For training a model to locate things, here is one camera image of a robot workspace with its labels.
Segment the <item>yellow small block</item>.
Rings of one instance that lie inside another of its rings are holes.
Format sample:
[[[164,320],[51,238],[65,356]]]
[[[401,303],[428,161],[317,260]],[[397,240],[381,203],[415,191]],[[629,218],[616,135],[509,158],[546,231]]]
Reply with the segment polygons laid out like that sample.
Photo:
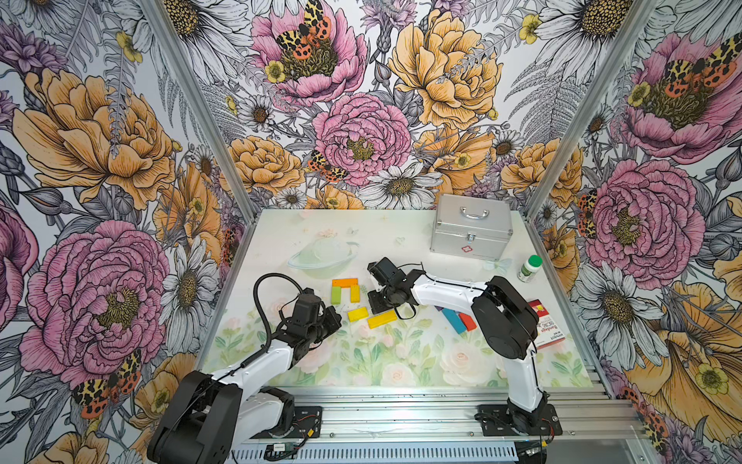
[[[350,287],[350,302],[358,304],[361,301],[361,288],[358,285]]]

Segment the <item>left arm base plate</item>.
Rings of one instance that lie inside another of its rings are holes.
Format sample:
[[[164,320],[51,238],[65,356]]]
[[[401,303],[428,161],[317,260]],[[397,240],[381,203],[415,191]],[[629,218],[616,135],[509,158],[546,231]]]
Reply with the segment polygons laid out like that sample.
[[[323,413],[321,406],[296,407],[289,425],[277,425],[274,429],[254,435],[253,439],[317,439],[321,434]]]

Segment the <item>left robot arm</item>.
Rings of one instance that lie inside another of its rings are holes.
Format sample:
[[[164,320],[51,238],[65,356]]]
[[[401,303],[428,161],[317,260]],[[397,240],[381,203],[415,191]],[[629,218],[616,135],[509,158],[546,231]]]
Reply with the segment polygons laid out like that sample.
[[[267,351],[211,374],[187,374],[153,434],[147,458],[154,463],[223,463],[234,439],[269,430],[282,433],[291,425],[294,398],[268,384],[340,328],[335,308],[311,289],[303,290]]]

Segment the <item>yellow long block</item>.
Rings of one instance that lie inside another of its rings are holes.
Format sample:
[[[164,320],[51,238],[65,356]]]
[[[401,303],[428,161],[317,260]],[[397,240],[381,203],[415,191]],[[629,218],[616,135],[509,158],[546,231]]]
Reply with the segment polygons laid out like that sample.
[[[364,319],[367,319],[369,317],[369,311],[366,307],[359,307],[358,309],[353,309],[347,313],[348,320],[351,323],[361,321]]]
[[[398,316],[394,310],[390,310],[384,313],[374,315],[367,319],[368,327],[371,330],[380,328],[386,324],[390,324],[398,320]]]

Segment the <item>orange block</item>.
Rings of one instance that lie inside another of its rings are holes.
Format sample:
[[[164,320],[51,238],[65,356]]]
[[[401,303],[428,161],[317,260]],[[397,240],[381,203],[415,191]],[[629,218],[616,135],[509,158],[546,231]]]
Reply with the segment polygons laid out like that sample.
[[[341,280],[333,280],[332,286],[333,287],[339,287],[339,288],[351,288],[353,286],[358,286],[359,280],[357,278],[342,278]]]

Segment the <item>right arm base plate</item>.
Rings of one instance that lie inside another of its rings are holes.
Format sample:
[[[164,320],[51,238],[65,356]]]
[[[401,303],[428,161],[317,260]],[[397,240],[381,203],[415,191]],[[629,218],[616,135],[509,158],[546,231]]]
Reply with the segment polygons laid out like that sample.
[[[475,413],[484,436],[541,436],[549,439],[562,435],[562,424],[549,403],[526,412],[510,404],[483,404]]]

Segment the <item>lime green block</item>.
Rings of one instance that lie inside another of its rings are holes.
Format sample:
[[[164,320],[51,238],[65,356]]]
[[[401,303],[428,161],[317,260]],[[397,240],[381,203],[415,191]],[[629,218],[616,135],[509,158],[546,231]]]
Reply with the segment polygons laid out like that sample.
[[[340,305],[342,303],[343,289],[339,286],[332,286],[332,294],[330,294],[330,303],[332,305]]]

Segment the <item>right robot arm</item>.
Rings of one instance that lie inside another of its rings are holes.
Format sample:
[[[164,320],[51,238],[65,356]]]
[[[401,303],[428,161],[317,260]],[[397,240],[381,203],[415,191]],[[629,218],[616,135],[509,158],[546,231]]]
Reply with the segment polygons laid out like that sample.
[[[548,396],[535,363],[539,316],[506,278],[442,280],[423,269],[405,272],[386,257],[370,263],[367,271],[377,284],[367,294],[374,311],[432,305],[473,317],[488,346],[504,359],[511,425],[521,434],[533,434],[543,425]]]

